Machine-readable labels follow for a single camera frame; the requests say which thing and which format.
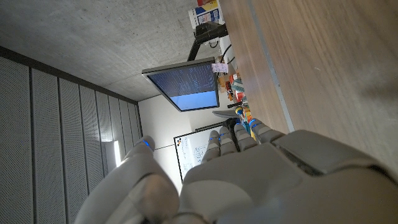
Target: robot finger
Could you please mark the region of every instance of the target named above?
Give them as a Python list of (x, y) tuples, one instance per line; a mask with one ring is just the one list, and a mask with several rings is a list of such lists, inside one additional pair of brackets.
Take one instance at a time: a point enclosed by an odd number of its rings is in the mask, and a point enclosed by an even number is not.
[(237, 152), (235, 143), (232, 140), (231, 133), (228, 128), (222, 127), (220, 129), (220, 151), (221, 155), (227, 155), (229, 153)]
[(234, 131), (241, 151), (257, 146), (257, 142), (249, 135), (242, 124), (235, 125)]
[(260, 144), (272, 142), (273, 140), (285, 135), (284, 133), (271, 129), (255, 118), (250, 121), (249, 125)]
[(218, 135), (217, 131), (211, 131), (207, 151), (201, 160), (202, 164), (220, 156), (219, 137), (220, 136)]

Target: monitor arm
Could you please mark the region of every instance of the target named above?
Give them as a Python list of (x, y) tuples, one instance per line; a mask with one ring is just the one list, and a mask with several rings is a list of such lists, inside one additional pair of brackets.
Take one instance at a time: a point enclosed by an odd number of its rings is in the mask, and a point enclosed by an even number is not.
[(225, 24), (220, 25), (216, 22), (206, 22), (197, 26), (194, 35), (195, 41), (189, 53), (188, 61), (192, 61), (197, 57), (201, 44), (217, 37), (225, 37), (228, 35), (228, 31)]

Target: box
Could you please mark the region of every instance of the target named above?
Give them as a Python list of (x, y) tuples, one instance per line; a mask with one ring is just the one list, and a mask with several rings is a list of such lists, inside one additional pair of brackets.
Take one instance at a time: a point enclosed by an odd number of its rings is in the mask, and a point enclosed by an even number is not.
[(193, 29), (205, 22), (218, 22), (220, 19), (220, 9), (216, 0), (191, 9), (188, 14)]

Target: acoustic wall panel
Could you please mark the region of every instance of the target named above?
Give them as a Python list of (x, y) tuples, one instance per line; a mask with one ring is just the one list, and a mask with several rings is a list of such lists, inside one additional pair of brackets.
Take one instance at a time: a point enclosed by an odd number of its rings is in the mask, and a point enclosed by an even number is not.
[(32, 223), (29, 68), (0, 57), (0, 77), (0, 223)]
[(129, 103), (129, 113), (130, 113), (130, 126), (131, 126), (131, 133), (132, 133), (132, 140), (134, 143), (140, 139), (139, 136), (139, 128), (137, 122), (137, 114), (136, 114), (136, 106)]
[(106, 151), (104, 143), (113, 141), (111, 114), (109, 112), (108, 96), (104, 93), (99, 93), (97, 91), (95, 94), (98, 110), (99, 134), (101, 136), (101, 150), (103, 156), (102, 163), (104, 165), (104, 175), (107, 175), (108, 166), (106, 162)]
[(80, 86), (80, 101), (86, 149), (88, 186), (91, 192), (104, 178), (95, 91)]
[(65, 223), (57, 78), (32, 70), (37, 223)]
[(122, 128), (122, 120), (120, 116), (119, 100), (115, 97), (109, 97), (109, 108), (111, 110), (111, 123), (114, 141), (119, 141), (120, 158), (123, 160), (126, 156), (124, 149), (124, 136)]
[(69, 223), (73, 223), (88, 193), (79, 86), (60, 78), (59, 91), (66, 175), (67, 218)]
[(127, 102), (123, 100), (119, 100), (119, 105), (120, 105), (120, 115), (122, 117), (124, 145), (126, 147), (126, 153), (128, 153), (133, 147), (129, 108)]

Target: monitor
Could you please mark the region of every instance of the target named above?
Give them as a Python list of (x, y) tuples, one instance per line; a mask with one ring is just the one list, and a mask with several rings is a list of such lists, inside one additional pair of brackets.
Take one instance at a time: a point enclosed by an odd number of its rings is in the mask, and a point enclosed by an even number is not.
[(214, 57), (145, 69), (142, 75), (180, 112), (217, 108), (217, 76)]

